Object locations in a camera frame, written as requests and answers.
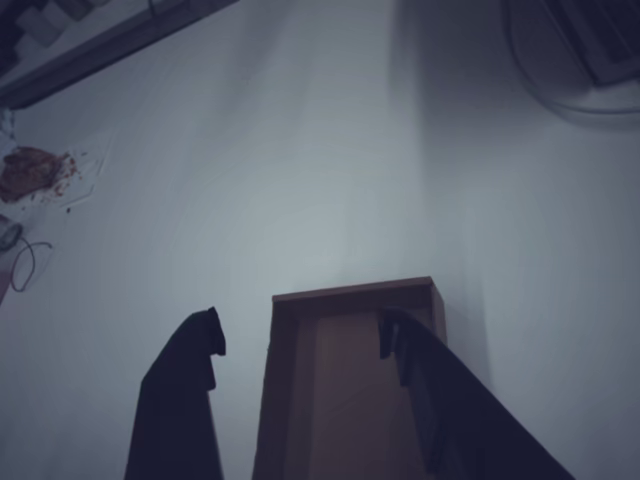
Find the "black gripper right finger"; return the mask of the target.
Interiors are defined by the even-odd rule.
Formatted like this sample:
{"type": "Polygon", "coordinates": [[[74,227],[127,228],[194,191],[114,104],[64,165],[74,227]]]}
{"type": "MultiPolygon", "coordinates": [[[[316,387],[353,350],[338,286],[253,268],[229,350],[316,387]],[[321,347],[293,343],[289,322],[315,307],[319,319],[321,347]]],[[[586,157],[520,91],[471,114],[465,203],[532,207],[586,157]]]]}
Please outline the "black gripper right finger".
{"type": "Polygon", "coordinates": [[[407,388],[426,472],[437,479],[570,479],[466,365],[409,312],[378,317],[380,357],[407,388]]]}

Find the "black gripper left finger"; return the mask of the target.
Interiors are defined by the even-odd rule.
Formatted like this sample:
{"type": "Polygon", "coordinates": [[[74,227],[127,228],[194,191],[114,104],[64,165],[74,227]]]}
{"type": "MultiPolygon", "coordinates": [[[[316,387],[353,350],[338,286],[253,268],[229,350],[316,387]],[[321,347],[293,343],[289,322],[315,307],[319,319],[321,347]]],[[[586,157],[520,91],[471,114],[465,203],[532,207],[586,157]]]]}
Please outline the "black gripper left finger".
{"type": "Polygon", "coordinates": [[[223,477],[209,393],[216,388],[211,357],[225,354],[213,307],[171,335],[140,385],[126,479],[223,477]]]}

